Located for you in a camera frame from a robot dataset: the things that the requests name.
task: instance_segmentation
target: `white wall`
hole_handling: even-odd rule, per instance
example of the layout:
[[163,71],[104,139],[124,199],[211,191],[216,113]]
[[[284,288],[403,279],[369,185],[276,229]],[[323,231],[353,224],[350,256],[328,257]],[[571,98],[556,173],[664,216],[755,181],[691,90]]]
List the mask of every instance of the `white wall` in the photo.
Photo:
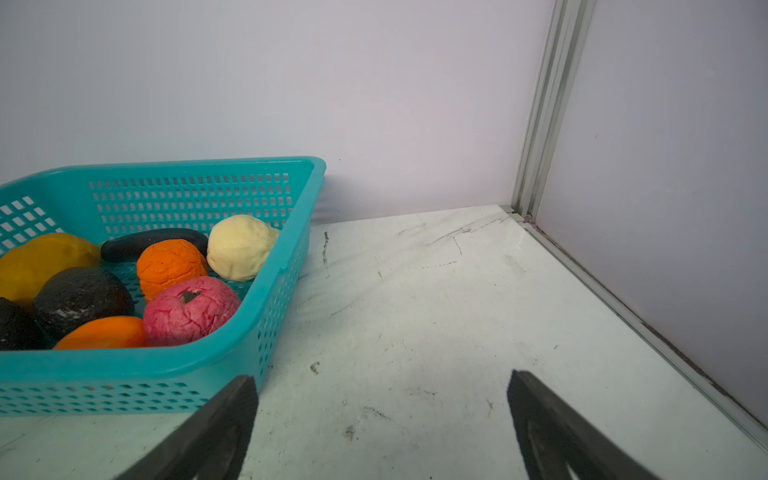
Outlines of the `white wall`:
[[554,0],[0,3],[0,183],[315,155],[316,221],[511,196]]
[[598,0],[536,221],[768,422],[768,2]]

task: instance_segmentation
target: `wrinkled pink fruit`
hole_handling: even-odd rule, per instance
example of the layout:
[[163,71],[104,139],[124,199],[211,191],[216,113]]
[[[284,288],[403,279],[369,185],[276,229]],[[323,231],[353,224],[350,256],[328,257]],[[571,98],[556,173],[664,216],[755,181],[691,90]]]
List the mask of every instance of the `wrinkled pink fruit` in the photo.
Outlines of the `wrinkled pink fruit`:
[[234,290],[217,278],[199,276],[177,283],[144,309],[148,346],[176,346],[215,332],[240,306]]

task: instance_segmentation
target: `basket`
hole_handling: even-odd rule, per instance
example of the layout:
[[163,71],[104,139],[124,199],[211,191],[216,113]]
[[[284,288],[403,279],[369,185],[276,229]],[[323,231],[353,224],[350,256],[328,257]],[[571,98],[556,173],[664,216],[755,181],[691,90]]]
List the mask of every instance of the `basket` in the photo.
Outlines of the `basket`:
[[[99,244],[164,227],[210,232],[236,214],[282,230],[242,306],[216,332],[175,347],[0,352],[0,415],[193,412],[238,375],[260,390],[309,246],[325,162],[314,157],[69,167],[0,187],[0,255],[54,231]],[[146,303],[135,263],[103,263]]]

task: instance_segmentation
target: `yellow mango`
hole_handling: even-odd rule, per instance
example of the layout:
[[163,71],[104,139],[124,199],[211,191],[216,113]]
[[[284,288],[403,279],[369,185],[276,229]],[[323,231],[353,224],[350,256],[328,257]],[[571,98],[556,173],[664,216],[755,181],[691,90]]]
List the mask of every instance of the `yellow mango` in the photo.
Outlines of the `yellow mango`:
[[69,233],[29,240],[0,258],[0,296],[31,310],[32,300],[56,273],[75,266],[98,266],[99,249]]

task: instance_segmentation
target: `table surface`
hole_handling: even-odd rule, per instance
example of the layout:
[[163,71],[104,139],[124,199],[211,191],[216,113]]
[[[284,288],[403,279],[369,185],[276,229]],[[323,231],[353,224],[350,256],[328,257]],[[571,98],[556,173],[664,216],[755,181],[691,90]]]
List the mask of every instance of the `table surface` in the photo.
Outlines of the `table surface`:
[[[526,478],[537,375],[661,478],[768,456],[500,207],[312,228],[241,478]],[[3,478],[106,479],[186,415],[0,420]]]

